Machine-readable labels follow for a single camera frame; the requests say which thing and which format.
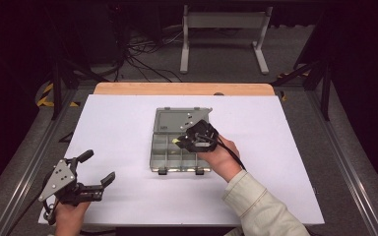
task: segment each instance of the person's arm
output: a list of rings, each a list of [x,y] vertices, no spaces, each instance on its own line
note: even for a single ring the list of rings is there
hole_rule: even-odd
[[[220,139],[239,156],[234,142],[224,137]],[[224,148],[218,146],[212,152],[198,152],[198,156],[228,182],[223,200],[240,217],[245,235],[309,235],[286,205],[242,170]]]
[[[77,236],[84,222],[85,212],[91,202],[80,203],[78,206],[62,205],[56,207],[55,236]]]

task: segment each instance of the metal stand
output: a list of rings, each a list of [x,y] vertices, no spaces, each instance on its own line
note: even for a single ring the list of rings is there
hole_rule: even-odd
[[[272,10],[273,8],[269,7],[266,12],[255,13],[189,12],[188,6],[185,5],[183,12],[183,47],[180,73],[188,73],[189,28],[243,28],[260,30],[259,39],[253,41],[252,45],[261,72],[264,75],[269,74],[269,69],[262,52],[262,45]]]

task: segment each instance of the table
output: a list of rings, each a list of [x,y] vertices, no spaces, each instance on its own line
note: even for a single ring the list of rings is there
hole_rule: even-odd
[[[224,95],[212,95],[217,92]],[[161,176],[150,169],[156,108],[199,104],[214,108],[211,123],[236,141],[249,172],[286,203],[301,222],[324,223],[279,99],[269,85],[101,83],[89,96],[65,155],[71,158],[86,149],[94,150],[94,157],[78,166],[78,180],[85,185],[97,184],[109,172],[116,172],[102,202],[93,203],[88,209],[86,224],[240,224],[221,201],[226,183],[215,172],[203,176],[193,172]]]

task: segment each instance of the white paper sheet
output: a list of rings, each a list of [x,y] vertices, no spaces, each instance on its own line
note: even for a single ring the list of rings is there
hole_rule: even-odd
[[[90,95],[65,157],[87,149],[78,179],[99,184],[116,179],[102,202],[92,203],[85,223],[116,226],[234,226],[240,221],[221,200],[226,183],[214,172],[203,176],[150,169],[158,107],[213,107],[210,122],[233,140],[247,170],[286,203],[302,223],[321,224],[308,175],[276,96]],[[40,223],[46,223],[40,217]]]

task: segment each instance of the wooden table edge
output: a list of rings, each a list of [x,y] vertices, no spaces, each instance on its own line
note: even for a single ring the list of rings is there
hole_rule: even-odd
[[[94,94],[122,95],[275,95],[269,84],[99,83]]]

